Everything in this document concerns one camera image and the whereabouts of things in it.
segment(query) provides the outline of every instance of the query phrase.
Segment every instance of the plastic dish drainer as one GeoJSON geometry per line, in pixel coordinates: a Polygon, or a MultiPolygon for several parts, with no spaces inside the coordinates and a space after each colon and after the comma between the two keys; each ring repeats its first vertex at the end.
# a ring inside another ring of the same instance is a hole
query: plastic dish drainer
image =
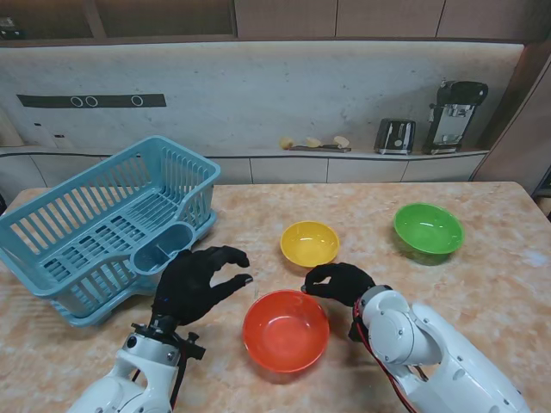
{"type": "Polygon", "coordinates": [[[0,218],[0,259],[70,324],[99,324],[216,220],[220,167],[155,136],[0,218]]]}

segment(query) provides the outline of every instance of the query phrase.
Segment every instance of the yellow bowl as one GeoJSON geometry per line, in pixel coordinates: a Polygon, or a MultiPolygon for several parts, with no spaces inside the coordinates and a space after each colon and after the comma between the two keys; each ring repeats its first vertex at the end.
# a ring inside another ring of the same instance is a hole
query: yellow bowl
{"type": "Polygon", "coordinates": [[[333,261],[338,253],[337,233],[316,221],[292,224],[283,232],[281,247],[287,259],[302,267],[315,267],[333,261]]]}

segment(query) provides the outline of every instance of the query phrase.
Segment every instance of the coffee machine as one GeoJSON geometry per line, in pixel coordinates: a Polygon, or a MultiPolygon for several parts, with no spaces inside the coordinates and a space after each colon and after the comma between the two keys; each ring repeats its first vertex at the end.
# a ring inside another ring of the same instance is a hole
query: coffee machine
{"type": "Polygon", "coordinates": [[[461,140],[474,112],[488,96],[488,85],[479,82],[444,81],[430,105],[429,136],[423,153],[451,153],[461,149],[461,140]]]}

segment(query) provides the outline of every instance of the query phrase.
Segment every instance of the bowl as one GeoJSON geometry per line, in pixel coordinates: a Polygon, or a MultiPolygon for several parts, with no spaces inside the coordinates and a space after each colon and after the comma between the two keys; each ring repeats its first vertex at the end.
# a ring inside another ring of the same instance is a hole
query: bowl
{"type": "Polygon", "coordinates": [[[312,297],[292,290],[264,295],[247,312],[243,341],[251,358],[276,373],[311,366],[325,351],[329,322],[312,297]]]}
{"type": "Polygon", "coordinates": [[[302,267],[315,267],[333,261],[338,253],[337,233],[316,221],[292,224],[283,232],[281,247],[285,257],[302,267]]]}
{"type": "Polygon", "coordinates": [[[463,226],[442,207],[416,203],[394,216],[394,229],[402,240],[426,254],[450,254],[463,244],[463,226]]]}

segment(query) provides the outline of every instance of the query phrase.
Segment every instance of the kitchen wall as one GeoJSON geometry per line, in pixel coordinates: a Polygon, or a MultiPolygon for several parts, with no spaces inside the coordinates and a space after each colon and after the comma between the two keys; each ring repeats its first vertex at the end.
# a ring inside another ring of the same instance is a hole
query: kitchen wall
{"type": "Polygon", "coordinates": [[[207,156],[246,155],[281,136],[338,134],[371,151],[383,117],[417,121],[419,148],[440,82],[473,80],[490,87],[465,138],[475,147],[522,50],[342,40],[2,48],[0,108],[27,145],[118,149],[161,134],[207,156]],[[15,96],[133,93],[163,93],[167,107],[24,108],[15,96]]]}

